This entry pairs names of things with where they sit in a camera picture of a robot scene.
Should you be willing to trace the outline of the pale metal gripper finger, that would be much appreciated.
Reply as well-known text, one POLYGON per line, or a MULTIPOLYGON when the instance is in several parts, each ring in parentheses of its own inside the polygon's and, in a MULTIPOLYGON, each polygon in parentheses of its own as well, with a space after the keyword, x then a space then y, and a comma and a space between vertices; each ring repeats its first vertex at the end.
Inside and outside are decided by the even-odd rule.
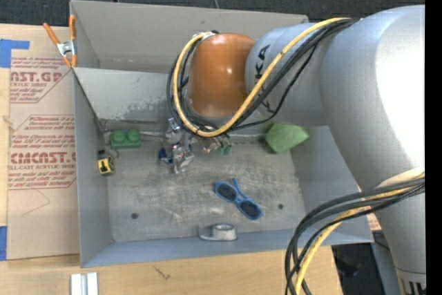
POLYGON ((174 118, 168 119, 169 127, 166 130, 166 143, 170 145, 179 144, 182 140, 182 129, 174 118))
POLYGON ((174 173, 182 172, 193 161, 194 157, 189 145, 174 145, 172 148, 172 171, 174 173))

